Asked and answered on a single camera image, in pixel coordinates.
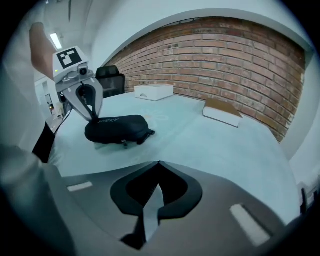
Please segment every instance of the curved white wall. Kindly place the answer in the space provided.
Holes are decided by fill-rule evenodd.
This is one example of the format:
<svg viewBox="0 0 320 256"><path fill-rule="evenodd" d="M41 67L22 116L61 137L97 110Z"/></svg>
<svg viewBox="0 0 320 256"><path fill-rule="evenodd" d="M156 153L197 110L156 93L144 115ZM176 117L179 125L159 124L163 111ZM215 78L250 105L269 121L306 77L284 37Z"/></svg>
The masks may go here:
<svg viewBox="0 0 320 256"><path fill-rule="evenodd" d="M313 55L311 40L295 16L277 0L117 0L109 7L92 45L93 70L104 65L124 47L141 36L181 20L199 17L230 17L265 25L299 44L310 56L305 72L305 83L295 118L281 147L294 172L301 173L301 167L294 167L293 156L311 172L319 144L310 144L316 134L319 122L318 105L320 66Z"/></svg>

